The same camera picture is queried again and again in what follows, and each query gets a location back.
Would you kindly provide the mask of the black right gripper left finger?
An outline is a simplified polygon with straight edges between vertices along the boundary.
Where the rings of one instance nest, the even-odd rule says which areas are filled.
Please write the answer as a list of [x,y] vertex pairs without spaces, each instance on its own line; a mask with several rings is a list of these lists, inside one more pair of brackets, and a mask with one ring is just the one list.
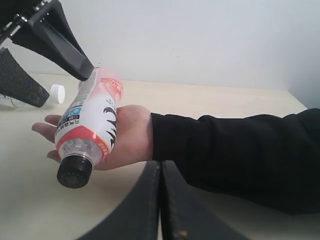
[[161,167],[148,161],[124,200],[81,240],[156,240]]

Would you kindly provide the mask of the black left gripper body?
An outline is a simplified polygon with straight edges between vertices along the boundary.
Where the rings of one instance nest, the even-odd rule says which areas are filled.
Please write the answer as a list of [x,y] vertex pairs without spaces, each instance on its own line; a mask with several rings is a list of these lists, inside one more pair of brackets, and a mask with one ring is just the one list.
[[43,15],[59,0],[0,0],[0,44],[11,38],[16,29],[36,16]]

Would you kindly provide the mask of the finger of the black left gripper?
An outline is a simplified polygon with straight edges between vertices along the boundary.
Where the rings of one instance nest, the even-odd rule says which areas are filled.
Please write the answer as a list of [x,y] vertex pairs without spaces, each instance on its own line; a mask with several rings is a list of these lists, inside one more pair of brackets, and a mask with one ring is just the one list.
[[49,59],[80,81],[86,81],[93,72],[94,66],[74,37],[58,0],[45,3],[11,40]]
[[0,49],[0,93],[23,102],[28,93],[36,93],[40,84],[17,63],[10,51]]

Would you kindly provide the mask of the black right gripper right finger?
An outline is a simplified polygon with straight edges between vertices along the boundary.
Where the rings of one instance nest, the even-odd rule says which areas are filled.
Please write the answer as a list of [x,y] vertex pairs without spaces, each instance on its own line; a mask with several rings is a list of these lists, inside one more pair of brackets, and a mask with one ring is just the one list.
[[161,163],[159,210],[164,240],[247,239],[197,198],[173,161]]

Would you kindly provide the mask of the person's open bare hand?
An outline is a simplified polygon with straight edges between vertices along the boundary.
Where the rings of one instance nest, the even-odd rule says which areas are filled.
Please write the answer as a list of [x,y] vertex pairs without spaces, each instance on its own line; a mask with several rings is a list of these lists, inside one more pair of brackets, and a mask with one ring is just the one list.
[[114,148],[97,171],[108,171],[152,160],[153,125],[151,112],[141,105],[126,105],[117,109],[117,137]]

